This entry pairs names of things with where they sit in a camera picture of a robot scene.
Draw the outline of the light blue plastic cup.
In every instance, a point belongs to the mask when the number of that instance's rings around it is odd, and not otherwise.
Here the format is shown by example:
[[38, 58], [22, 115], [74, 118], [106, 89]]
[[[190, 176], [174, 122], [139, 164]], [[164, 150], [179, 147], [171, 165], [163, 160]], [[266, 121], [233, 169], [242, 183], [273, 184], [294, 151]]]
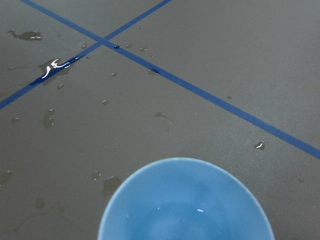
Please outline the light blue plastic cup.
[[209, 162], [173, 157], [132, 173], [102, 215], [100, 240], [272, 240], [253, 194]]

